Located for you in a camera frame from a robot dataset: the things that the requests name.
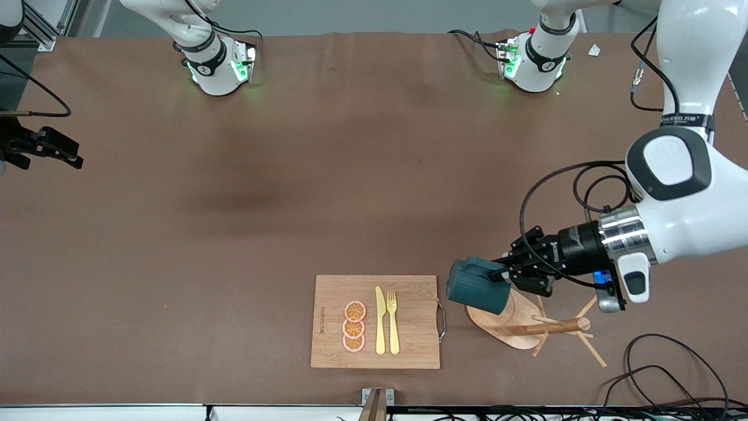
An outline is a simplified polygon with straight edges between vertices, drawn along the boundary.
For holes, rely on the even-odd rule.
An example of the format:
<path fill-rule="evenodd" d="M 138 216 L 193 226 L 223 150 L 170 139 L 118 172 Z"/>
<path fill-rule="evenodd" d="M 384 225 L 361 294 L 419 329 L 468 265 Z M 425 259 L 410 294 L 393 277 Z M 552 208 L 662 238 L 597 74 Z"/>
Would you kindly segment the dark teal cup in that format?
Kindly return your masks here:
<path fill-rule="evenodd" d="M 447 277 L 447 299 L 471 308 L 499 315 L 508 304 L 512 285 L 503 274 L 508 267 L 476 256 L 452 263 Z"/>

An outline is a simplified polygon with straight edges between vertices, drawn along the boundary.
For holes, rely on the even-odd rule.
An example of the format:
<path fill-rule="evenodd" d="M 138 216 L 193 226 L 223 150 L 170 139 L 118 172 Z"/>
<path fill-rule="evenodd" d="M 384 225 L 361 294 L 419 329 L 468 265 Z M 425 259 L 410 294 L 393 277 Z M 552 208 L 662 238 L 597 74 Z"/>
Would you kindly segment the wooden mug rack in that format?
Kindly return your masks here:
<path fill-rule="evenodd" d="M 560 320 L 548 317 L 540 296 L 534 303 L 512 290 L 507 306 L 498 315 L 470 306 L 466 310 L 476 327 L 508 347 L 531 350 L 532 356 L 537 357 L 551 336 L 568 335 L 579 339 L 595 361 L 605 368 L 606 361 L 590 342 L 594 336 L 587 332 L 591 327 L 587 314 L 597 303 L 598 298 L 593 296 L 574 317 Z"/>

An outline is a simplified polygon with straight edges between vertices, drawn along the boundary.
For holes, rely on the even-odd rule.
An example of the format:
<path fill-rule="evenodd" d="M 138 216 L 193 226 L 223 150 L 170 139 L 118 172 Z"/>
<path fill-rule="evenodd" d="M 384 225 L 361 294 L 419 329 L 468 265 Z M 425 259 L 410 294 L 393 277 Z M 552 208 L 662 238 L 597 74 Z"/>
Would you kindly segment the wooden cutting board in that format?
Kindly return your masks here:
<path fill-rule="evenodd" d="M 376 354 L 376 286 L 386 299 L 395 291 L 400 354 L 390 352 L 389 314 L 384 316 L 386 352 Z M 350 301 L 366 305 L 366 344 L 357 353 L 342 346 L 344 308 Z M 318 275 L 314 292 L 311 366 L 341 370 L 437 370 L 440 333 L 437 328 L 435 275 Z"/>

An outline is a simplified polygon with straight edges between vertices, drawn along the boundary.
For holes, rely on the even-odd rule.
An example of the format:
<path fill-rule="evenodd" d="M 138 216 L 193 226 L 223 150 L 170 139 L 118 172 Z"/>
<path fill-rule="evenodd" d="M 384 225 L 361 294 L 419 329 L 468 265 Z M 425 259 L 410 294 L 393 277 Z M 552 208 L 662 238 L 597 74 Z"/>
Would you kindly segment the yellow plastic fork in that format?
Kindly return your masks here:
<path fill-rule="evenodd" d="M 386 293 L 386 307 L 390 322 L 390 352 L 393 355 L 398 355 L 400 354 L 400 336 L 396 322 L 396 311 L 398 307 L 395 291 L 388 291 Z"/>

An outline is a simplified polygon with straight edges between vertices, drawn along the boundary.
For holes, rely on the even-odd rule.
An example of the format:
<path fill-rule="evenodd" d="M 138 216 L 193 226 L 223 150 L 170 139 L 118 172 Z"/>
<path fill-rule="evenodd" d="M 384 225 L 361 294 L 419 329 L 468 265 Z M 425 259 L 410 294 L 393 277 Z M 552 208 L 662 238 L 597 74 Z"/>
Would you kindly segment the yellow plastic knife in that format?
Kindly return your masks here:
<path fill-rule="evenodd" d="M 387 312 L 384 293 L 379 286 L 376 286 L 376 311 L 377 311 L 377 329 L 376 329 L 376 354 L 383 355 L 386 352 L 384 316 Z"/>

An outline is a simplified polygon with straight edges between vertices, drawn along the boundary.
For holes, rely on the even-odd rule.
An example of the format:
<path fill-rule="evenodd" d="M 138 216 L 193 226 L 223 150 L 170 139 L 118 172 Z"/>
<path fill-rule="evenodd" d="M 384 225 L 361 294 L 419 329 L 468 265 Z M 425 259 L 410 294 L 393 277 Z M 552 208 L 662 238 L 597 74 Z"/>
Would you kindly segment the aluminium frame profile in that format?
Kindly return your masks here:
<path fill-rule="evenodd" d="M 37 41 L 39 44 L 38 51 L 53 51 L 56 40 L 62 34 L 48 22 L 41 13 L 28 5 L 26 0 L 21 0 L 24 17 L 22 29 L 24 33 Z"/>

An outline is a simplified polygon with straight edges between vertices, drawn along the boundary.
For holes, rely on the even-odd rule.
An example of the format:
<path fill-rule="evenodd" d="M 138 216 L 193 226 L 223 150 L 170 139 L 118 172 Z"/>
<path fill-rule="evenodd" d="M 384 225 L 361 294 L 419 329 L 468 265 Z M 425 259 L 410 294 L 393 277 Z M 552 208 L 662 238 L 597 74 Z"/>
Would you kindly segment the metal mount bracket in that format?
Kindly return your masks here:
<path fill-rule="evenodd" d="M 358 421 L 389 421 L 389 408 L 395 402 L 393 388 L 365 388 L 361 390 L 362 411 Z"/>

